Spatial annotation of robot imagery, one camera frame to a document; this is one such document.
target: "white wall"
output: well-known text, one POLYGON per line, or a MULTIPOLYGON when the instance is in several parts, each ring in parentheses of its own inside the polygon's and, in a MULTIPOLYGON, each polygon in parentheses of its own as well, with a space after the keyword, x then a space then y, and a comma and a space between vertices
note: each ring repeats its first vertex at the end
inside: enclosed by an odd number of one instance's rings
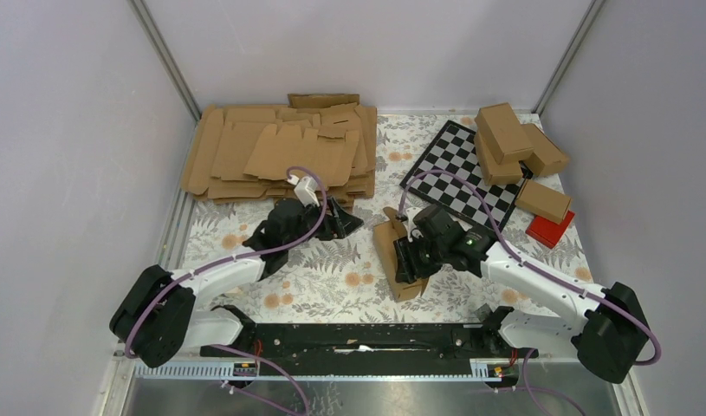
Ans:
POLYGON ((200 107, 358 92, 381 109, 531 108, 590 0, 147 0, 200 107))
POLYGON ((193 124, 127 2, 0 2, 0 415, 91 410, 193 124))
POLYGON ((651 415, 706 414, 706 0, 609 2, 544 126, 593 275, 632 286, 663 343, 638 370, 651 415))

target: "metal floor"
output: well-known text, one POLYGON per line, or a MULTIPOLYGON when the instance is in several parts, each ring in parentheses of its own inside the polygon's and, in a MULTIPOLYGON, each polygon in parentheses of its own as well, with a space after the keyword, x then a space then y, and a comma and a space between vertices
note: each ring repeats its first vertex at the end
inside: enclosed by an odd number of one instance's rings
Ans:
MULTIPOLYGON (((620 415, 613 386, 577 363, 529 364, 532 387, 549 387, 577 401, 588 415, 620 415)), ((473 393, 480 382, 314 381, 302 382, 314 416, 531 415, 541 414, 526 392, 473 393)), ((296 391, 284 381, 256 381, 254 393, 303 412, 296 391)), ((566 401, 537 393, 553 416, 579 414, 566 401)), ((229 395, 217 381, 134 379, 125 416, 281 416, 284 413, 240 394, 229 395)))

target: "red box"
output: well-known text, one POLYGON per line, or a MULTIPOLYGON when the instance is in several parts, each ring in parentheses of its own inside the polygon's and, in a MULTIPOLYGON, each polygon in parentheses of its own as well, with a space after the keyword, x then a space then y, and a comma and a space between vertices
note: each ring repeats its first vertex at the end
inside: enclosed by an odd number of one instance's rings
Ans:
POLYGON ((561 224, 556 224, 537 215, 534 221, 531 222, 531 225, 526 229, 526 234, 533 237, 534 240, 539 243, 553 249, 559 242, 561 236, 564 235, 564 231, 567 230, 569 223, 572 222, 572 218, 574 218, 574 212, 568 211, 561 224))

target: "chessboard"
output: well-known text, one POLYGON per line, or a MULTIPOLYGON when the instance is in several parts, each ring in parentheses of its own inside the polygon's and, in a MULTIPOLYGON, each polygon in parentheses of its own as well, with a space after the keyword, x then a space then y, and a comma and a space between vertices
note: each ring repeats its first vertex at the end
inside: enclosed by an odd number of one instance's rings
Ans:
MULTIPOLYGON (((526 179, 533 175, 521 166, 523 178, 517 184, 485 185, 475 155, 474 138, 473 130, 448 120, 400 185, 405 187, 411 177, 430 169, 454 173, 476 186, 477 192, 493 213, 498 228, 502 230, 515 208, 516 195, 526 179)), ((414 183, 410 192, 431 204, 441 205, 447 212, 468 224, 482 224, 492 228, 480 200, 449 176, 427 175, 414 183)))

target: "floral tablecloth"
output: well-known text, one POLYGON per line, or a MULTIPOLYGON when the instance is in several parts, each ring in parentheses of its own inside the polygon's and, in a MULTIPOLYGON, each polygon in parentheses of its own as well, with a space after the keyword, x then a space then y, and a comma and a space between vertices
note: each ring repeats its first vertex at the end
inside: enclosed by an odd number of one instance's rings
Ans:
MULTIPOLYGON (((522 123, 541 126, 534 114, 519 115, 522 123)), ((216 304, 234 304, 256 322, 476 322, 475 311, 509 305, 529 313, 551 315, 527 295, 488 279, 445 266, 432 276, 425 293, 411 301, 393 301, 372 244, 372 228, 385 221, 382 209, 398 206, 400 180, 447 120, 475 128, 472 116, 380 115, 376 192, 357 199, 354 215, 365 225, 345 240, 313 239, 289 253, 286 266, 272 277, 243 285, 218 297, 216 304)), ((562 190, 557 175, 536 180, 562 190)), ((408 204, 426 206, 410 195, 408 204)), ((272 209, 271 201, 215 205, 197 203, 183 267, 196 267, 226 255, 247 238, 272 209)), ((583 281, 592 281, 574 225, 553 250, 528 237, 533 215, 516 208, 504 230, 514 245, 530 256, 583 281)))

